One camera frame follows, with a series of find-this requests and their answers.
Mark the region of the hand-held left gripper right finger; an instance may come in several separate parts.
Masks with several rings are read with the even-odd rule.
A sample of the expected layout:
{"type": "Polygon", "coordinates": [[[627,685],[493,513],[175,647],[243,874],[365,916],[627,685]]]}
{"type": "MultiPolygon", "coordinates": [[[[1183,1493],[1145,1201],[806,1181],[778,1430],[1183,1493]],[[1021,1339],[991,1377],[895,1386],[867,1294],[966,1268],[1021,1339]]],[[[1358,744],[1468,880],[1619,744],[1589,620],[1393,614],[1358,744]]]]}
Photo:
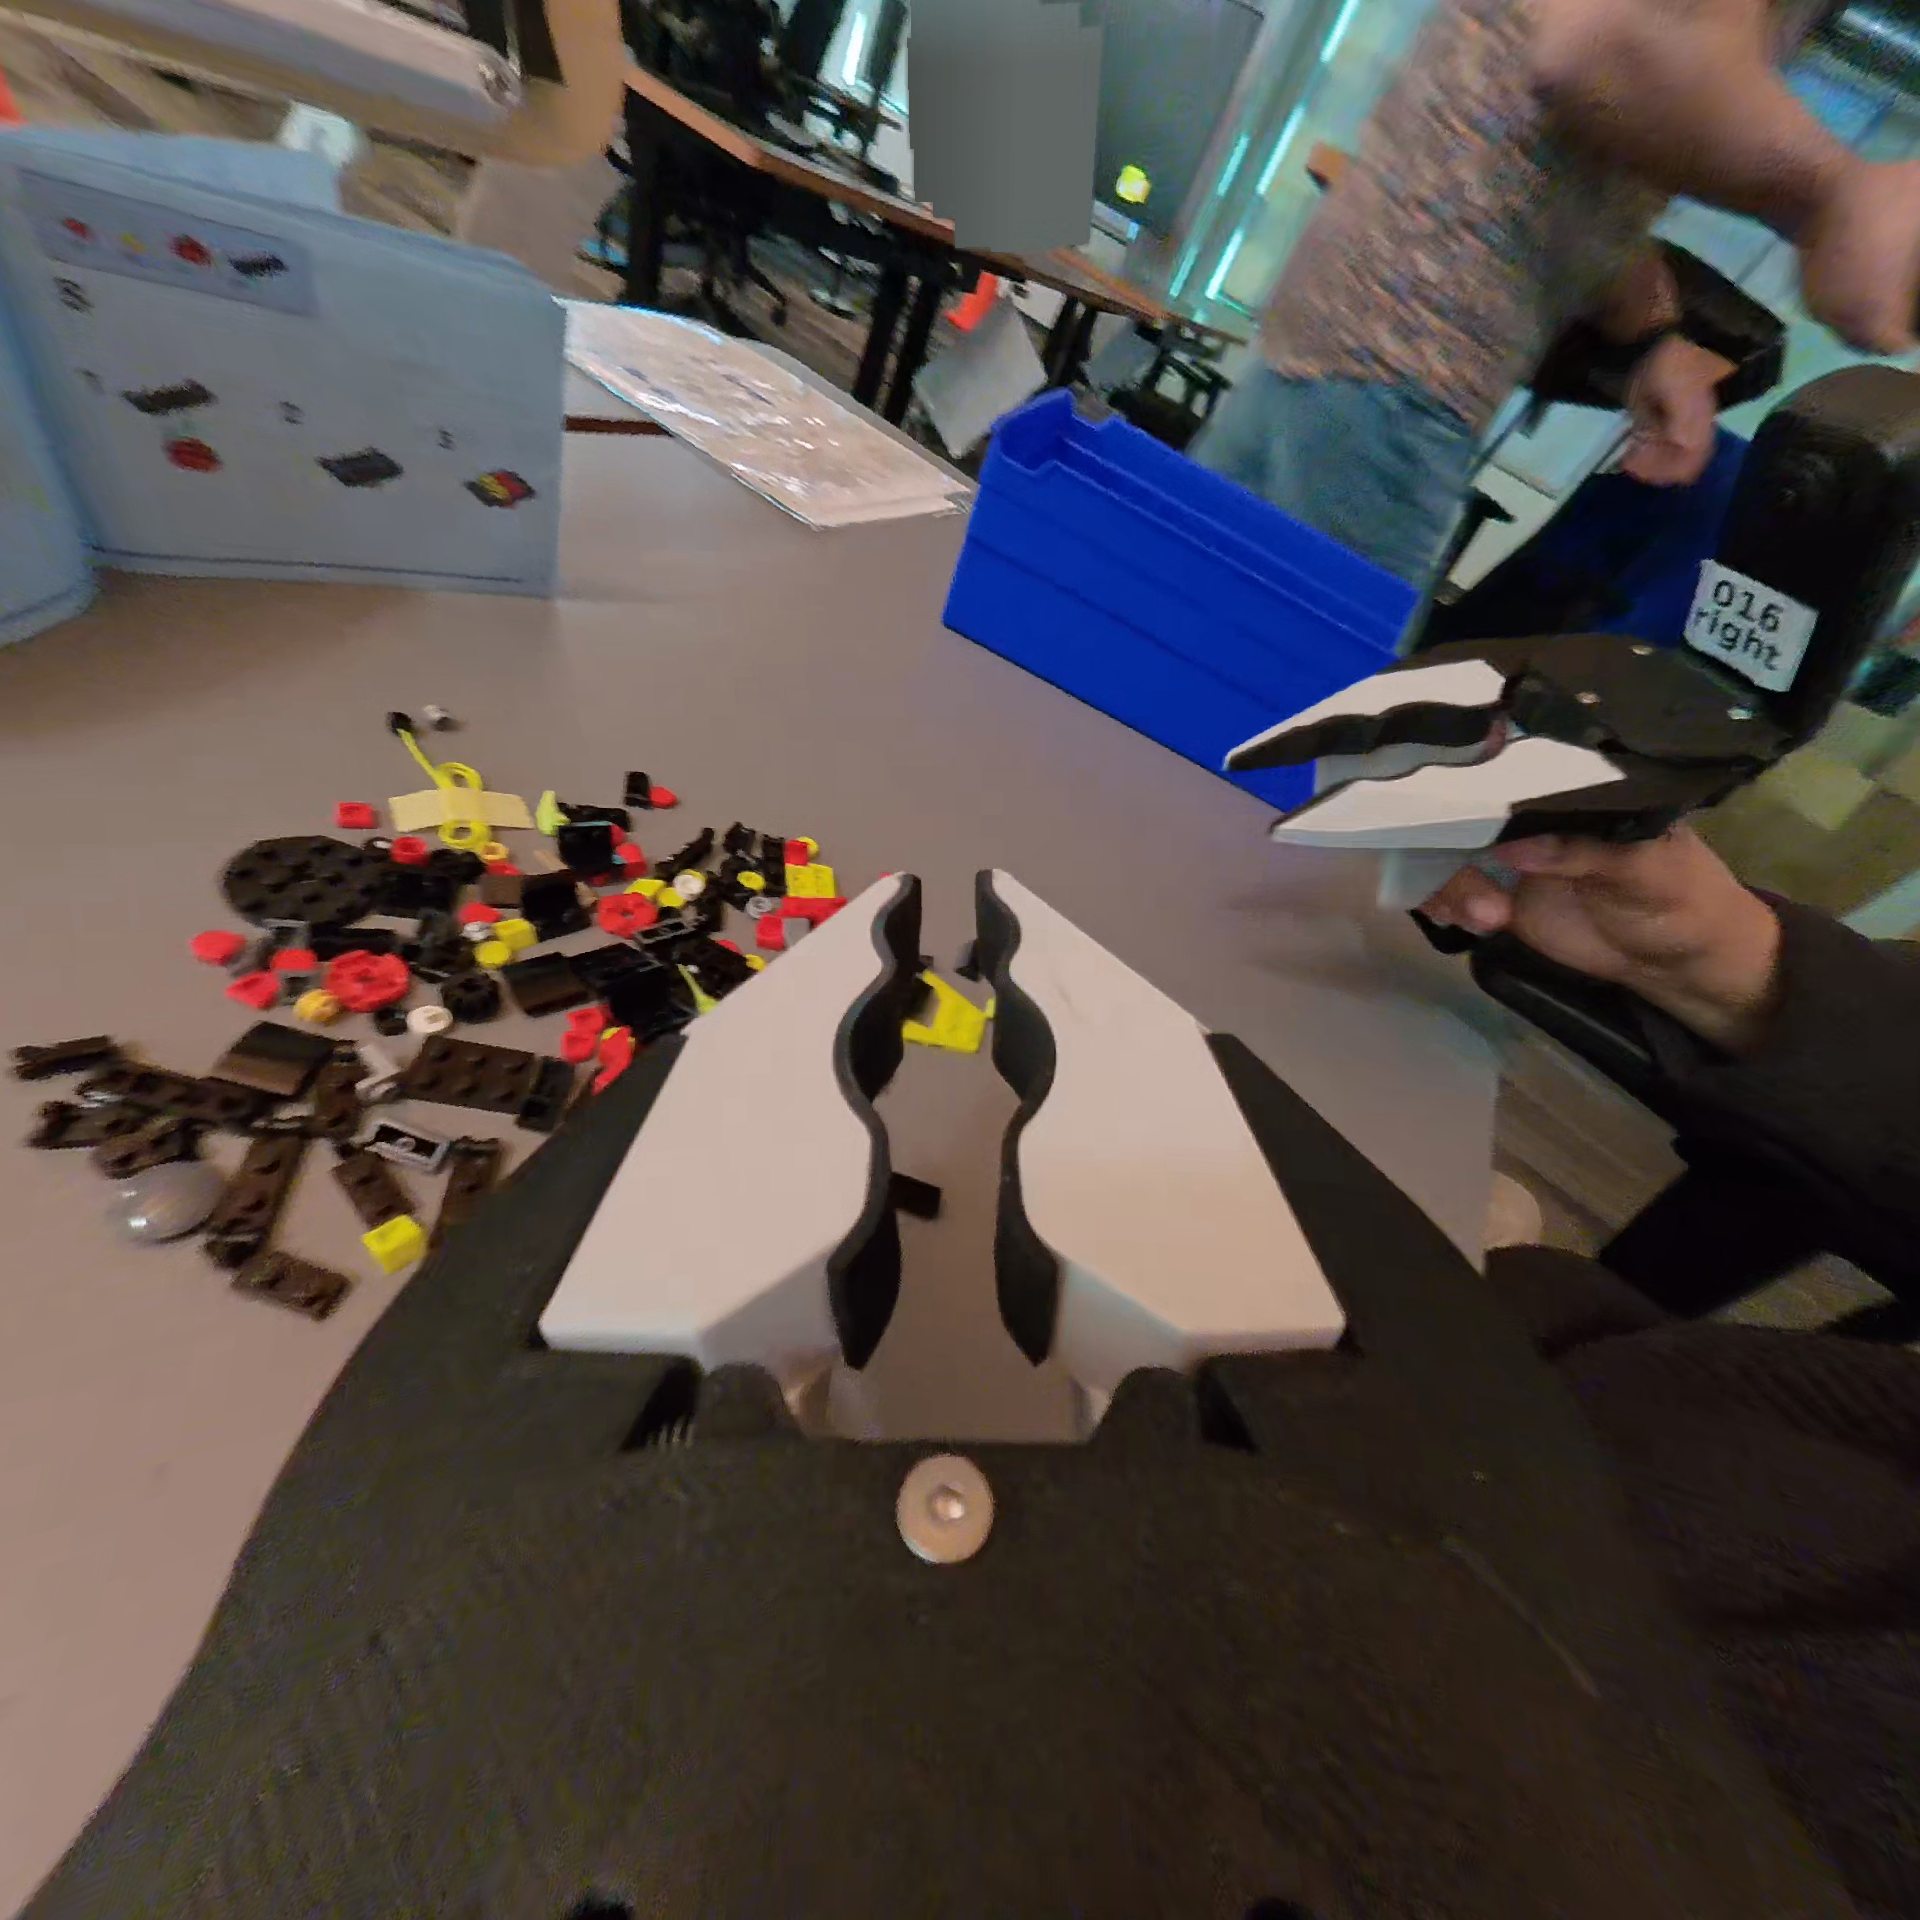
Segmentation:
{"type": "Polygon", "coordinates": [[[1005,1331],[1080,1389],[1346,1331],[1214,1032],[1007,869],[976,876],[993,1062],[1017,1095],[997,1194],[1005,1331]]]}

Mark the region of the black monitor screen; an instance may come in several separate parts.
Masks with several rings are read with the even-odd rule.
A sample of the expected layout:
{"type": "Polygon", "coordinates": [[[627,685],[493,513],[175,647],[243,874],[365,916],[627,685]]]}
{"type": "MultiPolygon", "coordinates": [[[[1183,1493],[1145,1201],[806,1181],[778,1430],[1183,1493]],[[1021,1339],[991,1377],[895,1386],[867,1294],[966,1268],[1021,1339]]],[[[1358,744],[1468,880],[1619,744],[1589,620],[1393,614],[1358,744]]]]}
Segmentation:
{"type": "Polygon", "coordinates": [[[1095,203],[1171,237],[1246,61],[1265,4],[1103,2],[1095,203]]]}

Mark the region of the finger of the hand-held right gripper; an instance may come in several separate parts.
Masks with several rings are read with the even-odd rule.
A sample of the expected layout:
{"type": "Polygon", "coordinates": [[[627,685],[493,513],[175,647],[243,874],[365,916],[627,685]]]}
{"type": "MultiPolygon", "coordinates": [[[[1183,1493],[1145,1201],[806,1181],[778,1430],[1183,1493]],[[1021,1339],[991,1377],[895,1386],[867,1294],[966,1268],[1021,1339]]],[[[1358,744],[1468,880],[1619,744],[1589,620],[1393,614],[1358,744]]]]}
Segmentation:
{"type": "Polygon", "coordinates": [[[1280,819],[1270,837],[1322,850],[1481,850],[1537,804],[1619,784],[1603,751],[1521,734],[1489,755],[1358,774],[1280,819]]]}
{"type": "Polygon", "coordinates": [[[1466,657],[1402,663],[1244,738],[1223,774],[1256,774],[1391,750],[1478,750],[1504,714],[1514,671],[1466,657]]]}

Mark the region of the person's dark knit sweater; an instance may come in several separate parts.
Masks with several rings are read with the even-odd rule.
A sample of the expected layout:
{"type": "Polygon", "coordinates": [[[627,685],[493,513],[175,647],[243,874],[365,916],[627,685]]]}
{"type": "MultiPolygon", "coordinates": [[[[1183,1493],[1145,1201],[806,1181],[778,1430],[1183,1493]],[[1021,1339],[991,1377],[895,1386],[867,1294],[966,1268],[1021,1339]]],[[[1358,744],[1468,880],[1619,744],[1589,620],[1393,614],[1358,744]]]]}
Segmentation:
{"type": "Polygon", "coordinates": [[[1716,1692],[1865,1915],[1918,1914],[1918,1355],[1679,1319],[1504,1245],[1495,1294],[1608,1455],[1716,1692]]]}

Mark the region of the black hand-held device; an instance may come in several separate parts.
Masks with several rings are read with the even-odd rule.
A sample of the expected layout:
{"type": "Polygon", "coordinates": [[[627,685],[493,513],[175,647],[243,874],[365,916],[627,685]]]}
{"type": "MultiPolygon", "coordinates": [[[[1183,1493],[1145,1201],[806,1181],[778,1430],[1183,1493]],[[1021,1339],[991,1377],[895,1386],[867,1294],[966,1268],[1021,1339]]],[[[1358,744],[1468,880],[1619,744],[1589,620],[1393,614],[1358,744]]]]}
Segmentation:
{"type": "MultiPolygon", "coordinates": [[[[1785,323],[1712,264],[1675,242],[1655,240],[1679,295],[1677,334],[1726,362],[1715,388],[1720,413],[1772,391],[1785,373],[1785,323]]],[[[1632,347],[1612,342],[1595,320],[1567,323],[1528,384],[1521,415],[1537,431],[1552,406],[1613,413],[1626,395],[1632,347]]]]}

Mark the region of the person's right hand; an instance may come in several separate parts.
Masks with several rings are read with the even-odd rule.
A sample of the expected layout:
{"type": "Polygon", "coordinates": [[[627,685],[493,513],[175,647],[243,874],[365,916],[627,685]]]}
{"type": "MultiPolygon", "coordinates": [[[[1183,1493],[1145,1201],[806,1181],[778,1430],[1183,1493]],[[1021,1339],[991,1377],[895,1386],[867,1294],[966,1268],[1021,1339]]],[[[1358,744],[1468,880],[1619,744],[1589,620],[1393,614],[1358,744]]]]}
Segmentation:
{"type": "Polygon", "coordinates": [[[1514,840],[1418,901],[1438,927],[1510,933],[1640,995],[1696,1038],[1751,1049],[1778,999],[1784,925],[1690,827],[1652,840],[1514,840]]]}

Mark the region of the blue jacket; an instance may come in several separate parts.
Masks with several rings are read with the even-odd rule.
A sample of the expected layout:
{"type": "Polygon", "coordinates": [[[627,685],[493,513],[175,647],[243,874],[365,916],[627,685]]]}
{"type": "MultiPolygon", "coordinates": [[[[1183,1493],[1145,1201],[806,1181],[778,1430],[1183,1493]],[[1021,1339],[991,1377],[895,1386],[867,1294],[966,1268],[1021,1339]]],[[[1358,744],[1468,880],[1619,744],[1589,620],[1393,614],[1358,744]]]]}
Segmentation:
{"type": "Polygon", "coordinates": [[[1684,486],[1597,471],[1506,566],[1515,634],[1613,634],[1675,647],[1702,567],[1716,554],[1751,451],[1716,429],[1684,486]]]}

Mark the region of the clear plastic bag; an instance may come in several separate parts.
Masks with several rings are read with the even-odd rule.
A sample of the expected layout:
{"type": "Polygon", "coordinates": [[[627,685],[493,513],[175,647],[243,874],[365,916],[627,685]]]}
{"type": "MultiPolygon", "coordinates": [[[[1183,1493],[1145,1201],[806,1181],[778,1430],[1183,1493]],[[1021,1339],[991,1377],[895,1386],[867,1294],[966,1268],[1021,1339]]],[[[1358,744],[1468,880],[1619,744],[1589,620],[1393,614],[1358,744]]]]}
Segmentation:
{"type": "Polygon", "coordinates": [[[966,510],[973,484],[765,345],[646,305],[566,300],[570,366],[817,529],[966,510]]]}

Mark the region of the wooden desk black legs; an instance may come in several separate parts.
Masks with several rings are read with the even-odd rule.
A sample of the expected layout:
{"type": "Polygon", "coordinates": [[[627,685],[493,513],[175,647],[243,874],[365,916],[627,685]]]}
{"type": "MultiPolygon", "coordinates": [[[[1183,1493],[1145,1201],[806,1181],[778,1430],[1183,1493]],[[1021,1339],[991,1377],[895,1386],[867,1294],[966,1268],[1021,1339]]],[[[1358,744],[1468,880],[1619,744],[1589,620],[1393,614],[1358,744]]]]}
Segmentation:
{"type": "Polygon", "coordinates": [[[910,411],[941,304],[952,291],[976,287],[983,274],[1064,295],[1065,305],[1043,347],[1048,386],[1067,384],[1082,366],[1097,312],[1157,329],[1203,327],[1168,297],[1120,279],[1077,251],[1024,255],[966,245],[948,220],[923,205],[781,150],[641,66],[630,66],[623,77],[621,130],[629,153],[629,266],[619,300],[648,308],[661,304],[671,159],[695,156],[717,165],[746,197],[750,212],[829,253],[877,267],[854,400],[889,424],[900,424],[910,411]]]}

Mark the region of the light blue instruction booklet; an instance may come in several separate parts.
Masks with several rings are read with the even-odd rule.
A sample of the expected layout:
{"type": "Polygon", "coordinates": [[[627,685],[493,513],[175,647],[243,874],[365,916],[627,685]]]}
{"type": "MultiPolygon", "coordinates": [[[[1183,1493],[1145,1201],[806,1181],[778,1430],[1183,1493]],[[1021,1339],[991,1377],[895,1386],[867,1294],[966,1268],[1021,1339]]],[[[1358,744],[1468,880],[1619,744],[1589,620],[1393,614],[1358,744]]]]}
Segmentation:
{"type": "Polygon", "coordinates": [[[104,569],[550,596],[563,305],[203,134],[3,134],[3,634],[104,569]]]}

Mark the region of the pile of lego pieces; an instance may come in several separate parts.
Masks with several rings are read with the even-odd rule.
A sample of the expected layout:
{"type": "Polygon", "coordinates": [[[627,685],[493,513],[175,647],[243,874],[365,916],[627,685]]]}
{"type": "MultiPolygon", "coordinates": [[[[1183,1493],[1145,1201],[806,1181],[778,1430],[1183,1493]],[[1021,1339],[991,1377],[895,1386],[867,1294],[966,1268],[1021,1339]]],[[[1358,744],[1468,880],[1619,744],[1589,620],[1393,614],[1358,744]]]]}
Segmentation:
{"type": "Polygon", "coordinates": [[[633,774],[623,808],[545,795],[528,810],[465,765],[438,765],[406,714],[390,725],[431,777],[338,825],[365,840],[256,840],[224,868],[245,929],[196,936],[256,1018],[213,1068],[180,1073],[115,1036],[22,1044],[43,1100],[37,1150],[82,1150],[130,1194],[130,1227],[197,1239],[230,1283],[328,1319],[351,1276],[278,1242],[285,1199],[313,1145],[361,1221],[366,1258],[406,1272],[493,1187],[505,1144],[446,1139],[396,1113],[406,1100],[510,1119],[550,1137],[637,1056],[708,1018],[765,971],[800,927],[848,909],[810,837],[732,825],[651,863],[635,806],[675,795],[633,774]]]}

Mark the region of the beige chair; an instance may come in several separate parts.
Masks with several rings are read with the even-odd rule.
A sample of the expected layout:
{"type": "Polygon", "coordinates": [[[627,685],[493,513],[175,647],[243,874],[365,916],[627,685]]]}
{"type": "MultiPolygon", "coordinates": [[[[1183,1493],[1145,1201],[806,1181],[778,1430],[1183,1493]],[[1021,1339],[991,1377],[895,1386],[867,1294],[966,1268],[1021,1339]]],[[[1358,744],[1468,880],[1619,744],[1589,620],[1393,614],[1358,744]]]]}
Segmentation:
{"type": "Polygon", "coordinates": [[[14,2],[4,13],[371,133],[528,165],[603,150],[630,63],[614,2],[14,2]]]}

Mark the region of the person's right forearm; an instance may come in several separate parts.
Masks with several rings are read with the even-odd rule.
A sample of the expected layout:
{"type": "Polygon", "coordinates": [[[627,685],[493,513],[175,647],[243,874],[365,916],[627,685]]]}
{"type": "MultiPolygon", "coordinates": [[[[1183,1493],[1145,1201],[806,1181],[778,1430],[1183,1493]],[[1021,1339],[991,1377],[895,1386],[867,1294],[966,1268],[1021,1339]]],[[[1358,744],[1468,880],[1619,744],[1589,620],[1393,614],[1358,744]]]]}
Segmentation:
{"type": "Polygon", "coordinates": [[[1819,1230],[1880,1286],[1918,1279],[1918,956],[1767,898],[1782,947],[1772,1001],[1740,1049],[1660,1009],[1635,1022],[1694,1170],[1745,1206],[1819,1230]]]}

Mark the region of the blue plastic bin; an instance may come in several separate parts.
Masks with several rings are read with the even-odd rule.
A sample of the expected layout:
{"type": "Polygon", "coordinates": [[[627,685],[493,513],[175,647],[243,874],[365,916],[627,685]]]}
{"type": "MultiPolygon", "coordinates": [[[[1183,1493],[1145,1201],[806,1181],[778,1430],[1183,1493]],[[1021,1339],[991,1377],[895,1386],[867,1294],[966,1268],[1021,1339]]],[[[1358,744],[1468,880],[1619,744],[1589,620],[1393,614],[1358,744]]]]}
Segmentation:
{"type": "Polygon", "coordinates": [[[993,429],[944,620],[1220,774],[1390,669],[1414,609],[1393,573],[1048,390],[993,429]]]}

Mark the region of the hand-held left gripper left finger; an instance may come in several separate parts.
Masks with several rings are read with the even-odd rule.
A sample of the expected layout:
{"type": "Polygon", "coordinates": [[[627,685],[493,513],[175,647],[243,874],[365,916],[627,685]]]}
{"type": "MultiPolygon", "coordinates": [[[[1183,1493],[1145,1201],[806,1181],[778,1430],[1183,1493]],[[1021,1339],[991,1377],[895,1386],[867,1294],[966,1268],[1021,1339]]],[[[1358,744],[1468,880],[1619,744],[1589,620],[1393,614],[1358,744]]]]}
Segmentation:
{"type": "Polygon", "coordinates": [[[900,1301],[877,1100],[905,1059],[919,933],[919,876],[882,876],[681,1032],[540,1313],[547,1347],[873,1360],[900,1301]]]}

